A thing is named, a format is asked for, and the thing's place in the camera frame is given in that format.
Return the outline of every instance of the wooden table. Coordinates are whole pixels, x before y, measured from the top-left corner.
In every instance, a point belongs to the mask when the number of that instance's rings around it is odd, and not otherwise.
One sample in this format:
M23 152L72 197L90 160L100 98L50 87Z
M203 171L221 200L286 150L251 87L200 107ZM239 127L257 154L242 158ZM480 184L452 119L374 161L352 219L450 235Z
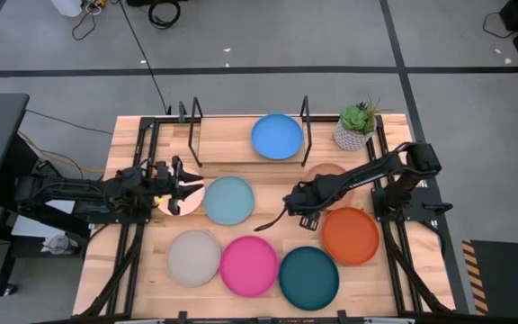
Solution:
M203 120L213 118L226 117L206 116ZM112 177L118 169L131 166L139 119L139 116L118 118L113 132L105 178ZM404 114L384 114L383 121L389 149L411 140ZM318 311L299 310L291 306L281 294L277 284L261 297L243 298L230 292L221 282L219 275L196 288L183 288L167 275L165 252L173 238L186 230L208 230L217 237L223 248L237 237L258 235L273 245L280 260L292 249L300 246L321 248L320 227L317 232L300 228L299 217L285 216L272 228L258 233L253 232L253 229L271 221L279 214L282 209L281 198L290 193L292 186L311 167L328 162L348 170L368 162L365 149L355 152L339 149L333 139L334 126L334 123L329 122L311 123L313 146L305 167L301 167L300 163L269 163L261 160L244 163L206 163L205 157L202 157L203 167L199 168L187 146L189 125L163 124L159 130L156 160L171 161L172 156L178 155L187 167L198 170L205 176L206 185L219 176L241 176L253 187L255 209L246 221L236 226L215 224L205 215L202 206L193 214L184 217L167 216L155 209L151 222L145 228L132 317L134 319L176 318L179 311L188 311L189 318L333 317L339 310L346 310L348 316L396 315L387 254L382 238L378 253L365 265L339 266L341 280L339 292L330 305ZM303 129L307 138L306 125L303 125ZM193 148L196 151L199 151L200 145L209 144L205 142L205 138L200 139L200 131L201 126L196 125L193 133ZM216 130L216 132L225 132L225 129ZM144 155L147 154L149 138L147 135ZM375 143L376 152L379 154L377 139ZM373 216L370 190L371 184L355 189L351 205ZM119 225L109 226L93 239L87 249L74 314L90 305L112 275L120 229ZM406 232L417 273L443 304L454 308L438 238L415 222L406 224ZM399 272L406 308L411 310L407 280L402 270L399 269ZM124 277L121 280L117 311L123 309L126 290L127 278Z

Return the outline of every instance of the succulent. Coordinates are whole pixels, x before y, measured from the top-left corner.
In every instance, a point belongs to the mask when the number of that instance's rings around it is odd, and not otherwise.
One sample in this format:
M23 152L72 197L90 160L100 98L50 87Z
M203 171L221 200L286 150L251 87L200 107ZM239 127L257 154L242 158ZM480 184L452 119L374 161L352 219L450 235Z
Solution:
M341 123L348 131L355 131L362 135L367 135L374 131L375 114L379 112L377 104L373 105L371 99L349 106L341 112Z

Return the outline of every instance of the orange striped edge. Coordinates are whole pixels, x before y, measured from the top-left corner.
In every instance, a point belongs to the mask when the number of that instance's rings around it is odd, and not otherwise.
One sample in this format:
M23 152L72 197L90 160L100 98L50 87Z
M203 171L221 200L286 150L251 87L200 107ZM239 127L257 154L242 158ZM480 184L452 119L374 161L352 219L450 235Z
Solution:
M477 257L475 256L475 248L468 239L463 240L463 255L465 256L465 263L467 264L467 272L471 284L471 291L473 292L473 302L475 303L475 311L477 315L487 315L489 309L487 307L487 300L485 292L483 291L483 282L481 281L481 273L478 270Z

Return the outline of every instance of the plate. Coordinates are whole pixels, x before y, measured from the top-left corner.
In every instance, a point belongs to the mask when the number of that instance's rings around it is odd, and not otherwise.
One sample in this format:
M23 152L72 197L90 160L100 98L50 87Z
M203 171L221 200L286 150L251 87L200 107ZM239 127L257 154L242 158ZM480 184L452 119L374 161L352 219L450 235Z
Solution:
M169 167L169 172L171 172L171 174L173 174L173 171L174 171L173 168ZM193 169L190 169L189 167L183 167L183 171L190 173L192 175L197 175L197 176L199 175L198 172L196 172ZM195 181L195 182L192 182L189 184L186 184L183 181L179 182L179 185L198 185L198 184L203 185L203 180ZM177 202L177 204L179 205L179 208L180 208L179 215L173 215L167 208L167 206L168 206L167 204L169 203L168 199L171 198L171 194L162 195L161 198L155 197L155 201L156 201L156 203L159 204L158 208L161 212L163 212L167 215L172 215L172 216L184 216L184 215L190 214L193 211L195 211L197 209L197 207L199 207L199 205L201 205L201 202L203 201L204 196L205 196L205 187L202 187L198 191L190 194L189 197L187 197L184 201L180 200L179 202Z
M231 292L254 297L273 286L278 270L279 260L272 246L262 238L244 236L227 246L219 272Z
M217 273L221 246L205 230L189 230L177 236L167 249L169 276L184 287L207 283Z
M321 163L319 165L313 166L309 170L309 172L307 172L307 175L305 175L305 177L303 178L303 181L307 181L307 182L313 181L313 179L315 179L316 175L322 175L322 176L341 175L343 173L345 173L345 169L343 169L342 167L340 167L338 165L334 165L332 163ZM333 211L333 210L336 210L336 209L339 209L341 207L348 205L353 198L353 194L354 194L354 190L348 191L343 196L343 198L336 201L332 205L328 206L326 208L326 211Z
M281 262L279 286L295 307L317 311L330 304L339 291L335 262L316 247L298 247Z
M303 145L301 126L282 113L261 117L251 130L253 148L270 159L286 159L299 152Z
M364 211L343 207L323 223L323 246L338 263L355 266L371 260L379 249L379 230Z
M205 212L216 223L236 225L244 221L255 207L251 186L238 176L223 176L211 183L205 192Z

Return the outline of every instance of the gray floor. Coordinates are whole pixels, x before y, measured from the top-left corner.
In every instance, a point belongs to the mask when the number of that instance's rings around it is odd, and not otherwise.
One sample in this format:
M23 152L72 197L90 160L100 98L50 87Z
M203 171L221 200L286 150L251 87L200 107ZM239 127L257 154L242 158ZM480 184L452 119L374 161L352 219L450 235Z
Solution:
M504 3L388 1L410 67L518 66L511 40L481 31L485 14ZM127 8L153 68L395 66L379 1L192 0L182 9L173 29L157 31L145 13ZM108 5L96 16L95 31L74 41L71 28L79 19L59 15L49 1L7 0L0 13L0 70L147 68L118 6ZM505 32L496 17L489 28ZM156 81L168 105L190 103L197 95L206 113L291 113L303 95L314 113L337 113L367 95L380 97L387 112L407 113L397 74L185 75ZM462 239L518 242L518 74L411 75L410 81L425 136L442 161L443 199L455 205L448 214L455 247ZM27 93L32 110L104 130L117 115L163 111L150 76L0 77L0 92ZM42 149L92 168L103 168L111 141L32 114L21 130ZM4 251L0 247L0 264ZM81 265L20 261L13 279L21 290L0 299L0 322L69 316ZM463 264L460 271L468 291Z

